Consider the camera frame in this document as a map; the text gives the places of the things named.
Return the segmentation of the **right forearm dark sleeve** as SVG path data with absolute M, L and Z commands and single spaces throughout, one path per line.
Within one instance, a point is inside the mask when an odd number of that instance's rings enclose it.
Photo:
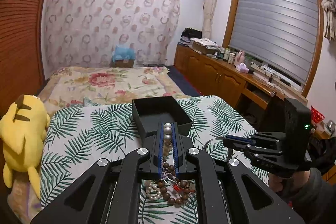
M 335 223 L 335 185 L 325 181 L 318 169 L 309 171 L 309 180 L 302 188 L 277 194 L 305 223 Z

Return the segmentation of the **right hand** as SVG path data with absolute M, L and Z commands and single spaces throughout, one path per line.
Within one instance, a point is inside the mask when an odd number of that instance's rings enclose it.
M 296 172 L 291 178 L 281 178 L 274 174 L 268 174 L 268 186 L 275 192 L 292 192 L 302 188 L 309 180 L 310 171 Z

